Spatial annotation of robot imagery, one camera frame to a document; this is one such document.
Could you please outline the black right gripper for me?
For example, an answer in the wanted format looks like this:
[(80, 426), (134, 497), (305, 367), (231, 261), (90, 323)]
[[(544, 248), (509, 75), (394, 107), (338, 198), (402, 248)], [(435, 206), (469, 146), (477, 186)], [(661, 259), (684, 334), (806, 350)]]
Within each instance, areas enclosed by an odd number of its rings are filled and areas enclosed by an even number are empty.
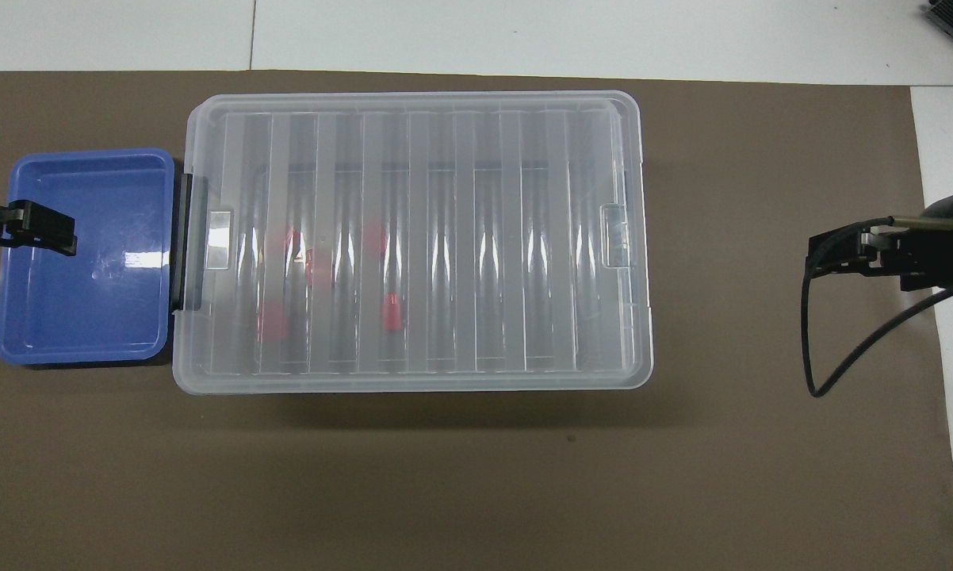
[[(875, 228), (885, 247), (873, 255), (861, 235)], [(885, 227), (882, 223), (853, 223), (809, 238), (809, 277), (833, 274), (873, 276), (882, 270), (900, 278), (901, 290), (953, 286), (953, 228)]]

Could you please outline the blue plastic tray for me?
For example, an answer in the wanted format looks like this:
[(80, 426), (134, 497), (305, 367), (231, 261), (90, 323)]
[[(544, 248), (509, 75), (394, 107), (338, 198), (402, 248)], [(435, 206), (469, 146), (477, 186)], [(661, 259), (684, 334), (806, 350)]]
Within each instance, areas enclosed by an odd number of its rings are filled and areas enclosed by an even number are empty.
[(75, 255), (2, 252), (0, 358), (18, 366), (142, 361), (167, 341), (174, 159), (160, 148), (32, 153), (6, 197), (73, 218)]

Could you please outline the black box latch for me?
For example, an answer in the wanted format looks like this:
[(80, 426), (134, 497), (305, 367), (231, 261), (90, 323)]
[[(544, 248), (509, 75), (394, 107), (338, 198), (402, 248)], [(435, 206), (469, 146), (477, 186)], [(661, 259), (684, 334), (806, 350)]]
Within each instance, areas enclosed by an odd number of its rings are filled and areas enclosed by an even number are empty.
[(185, 173), (175, 193), (171, 242), (171, 308), (197, 311), (207, 254), (208, 179)]

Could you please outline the brown table mat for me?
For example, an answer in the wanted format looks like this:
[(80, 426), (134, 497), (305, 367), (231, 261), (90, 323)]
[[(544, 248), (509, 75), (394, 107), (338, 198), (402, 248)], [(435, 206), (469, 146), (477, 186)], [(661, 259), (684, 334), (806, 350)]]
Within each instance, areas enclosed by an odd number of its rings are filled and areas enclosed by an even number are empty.
[(202, 397), (167, 358), (0, 360), (0, 571), (953, 571), (932, 315), (821, 399), (798, 346), (810, 236), (923, 207), (907, 87), (0, 73), (0, 202), (26, 153), (182, 155), (191, 109), (214, 94), (440, 88), (636, 98), (651, 378)]

